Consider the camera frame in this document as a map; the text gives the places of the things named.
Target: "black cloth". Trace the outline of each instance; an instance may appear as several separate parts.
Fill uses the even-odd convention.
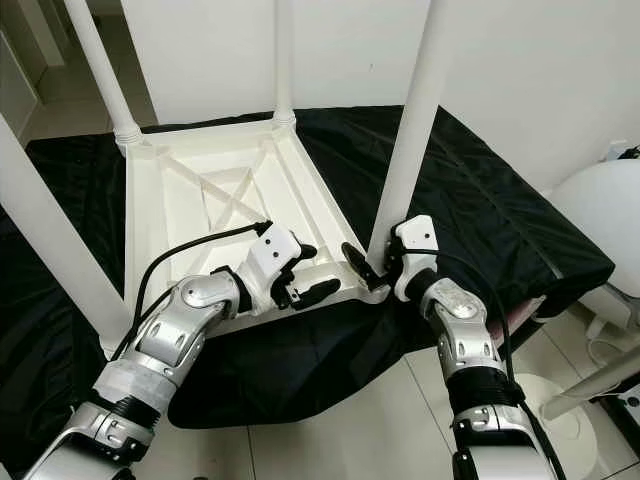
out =
[[[367,245],[400,107],[296,112],[297,132],[345,217]],[[147,132],[268,118],[245,115]],[[124,160],[112,135],[33,141],[27,153],[122,291]],[[443,251],[467,259],[507,310],[541,294],[541,316],[602,284],[611,261],[489,147],[440,109],[410,215],[433,217]],[[441,273],[495,306],[455,261]],[[359,302],[306,312],[208,340],[174,397],[170,419],[204,428],[273,423],[316,414],[362,388],[405,352],[432,345],[410,305]],[[26,468],[68,406],[82,401],[102,364],[95,333],[10,219],[0,217],[0,460]]]

